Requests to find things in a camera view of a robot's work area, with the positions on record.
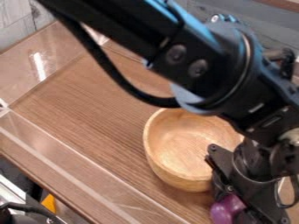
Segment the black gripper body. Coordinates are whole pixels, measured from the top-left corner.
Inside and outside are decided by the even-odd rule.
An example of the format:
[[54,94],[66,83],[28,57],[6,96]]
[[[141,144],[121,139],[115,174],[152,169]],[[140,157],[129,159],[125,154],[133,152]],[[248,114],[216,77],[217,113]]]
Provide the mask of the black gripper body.
[[299,110],[216,116],[244,140],[233,151],[208,146],[215,202],[229,194],[240,198],[247,208],[233,224],[291,224],[285,209],[299,203]]

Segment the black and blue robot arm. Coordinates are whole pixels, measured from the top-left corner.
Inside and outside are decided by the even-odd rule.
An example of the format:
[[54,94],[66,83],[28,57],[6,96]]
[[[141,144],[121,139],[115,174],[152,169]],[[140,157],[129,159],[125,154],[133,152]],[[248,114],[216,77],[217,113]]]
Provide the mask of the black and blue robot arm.
[[[217,116],[243,135],[233,150],[209,145],[213,224],[291,224],[280,179],[299,203],[299,85],[295,53],[267,50],[235,17],[200,22],[173,0],[37,0],[84,45],[116,84],[140,101]],[[139,90],[85,32],[90,27],[144,59],[172,96]]]

